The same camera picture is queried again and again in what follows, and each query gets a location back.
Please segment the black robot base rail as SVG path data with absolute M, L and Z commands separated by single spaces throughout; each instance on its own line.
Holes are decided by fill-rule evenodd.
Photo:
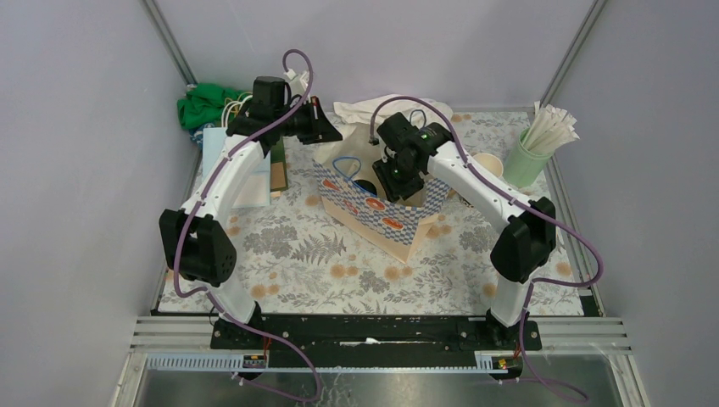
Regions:
M 502 326 L 491 316 L 301 315 L 254 312 L 249 329 L 219 318 L 210 347 L 259 351 L 271 368 L 473 367 L 477 352 L 507 360 L 543 345 L 534 321 Z

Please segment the blue checkered paper bag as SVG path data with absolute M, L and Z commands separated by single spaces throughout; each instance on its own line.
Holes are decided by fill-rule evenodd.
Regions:
M 423 176 L 424 187 L 410 198 L 387 200 L 372 165 L 381 148 L 368 143 L 369 131 L 357 128 L 340 142 L 319 147 L 313 157 L 325 211 L 350 230 L 402 263 L 415 254 L 439 216 L 449 186 Z M 353 180 L 371 181 L 377 196 L 362 193 Z

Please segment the stack of black paper cups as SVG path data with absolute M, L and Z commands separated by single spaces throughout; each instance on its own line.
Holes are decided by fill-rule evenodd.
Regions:
M 504 166 L 503 166 L 501 160 L 497 156 L 492 155 L 490 153 L 475 153 L 471 157 L 476 162 L 476 164 L 479 164 L 485 171 L 488 171 L 489 173 L 492 174 L 492 176 L 494 176 L 494 177 L 498 178 L 500 181 L 502 181 L 501 177 L 504 172 Z M 491 192 L 493 194 L 492 195 L 493 198 L 498 197 L 496 192 L 492 191 L 491 188 L 487 187 L 482 182 L 479 182 L 479 183 L 482 185 L 482 187 L 487 192 Z M 467 199 L 466 197 L 462 196 L 461 199 L 462 199 L 462 202 L 466 206 L 472 207 L 472 208 L 476 207 L 476 205 L 472 201 Z

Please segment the black coffee lid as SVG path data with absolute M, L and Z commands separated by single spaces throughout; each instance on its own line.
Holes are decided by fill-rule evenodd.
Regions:
M 376 186 L 368 180 L 356 179 L 353 180 L 353 184 L 362 192 L 370 194 L 373 197 L 377 196 Z

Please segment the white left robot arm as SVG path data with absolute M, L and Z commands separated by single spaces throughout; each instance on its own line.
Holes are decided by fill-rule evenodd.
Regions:
M 224 145 L 209 174 L 179 209 L 161 214 L 159 229 L 174 284 L 192 284 L 191 290 L 177 288 L 176 293 L 182 298 L 205 293 L 219 316 L 233 323 L 231 338 L 242 348 L 253 348 L 264 328 L 254 320 L 260 313 L 255 300 L 232 278 L 238 255 L 225 223 L 249 177 L 283 137 L 310 145 L 337 142 L 342 136 L 318 97 L 308 91 L 294 95 L 286 80 L 274 76 L 255 79 L 251 97 L 224 129 Z

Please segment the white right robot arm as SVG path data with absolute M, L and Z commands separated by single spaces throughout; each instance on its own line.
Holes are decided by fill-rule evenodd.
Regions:
M 420 128 L 397 113 L 376 133 L 390 154 L 372 167 L 389 201 L 415 195 L 430 176 L 457 192 L 495 230 L 490 261 L 499 280 L 486 336 L 495 348 L 509 348 L 520 337 L 517 324 L 526 308 L 530 277 L 556 248 L 554 204 L 547 198 L 530 199 L 505 184 L 439 123 Z

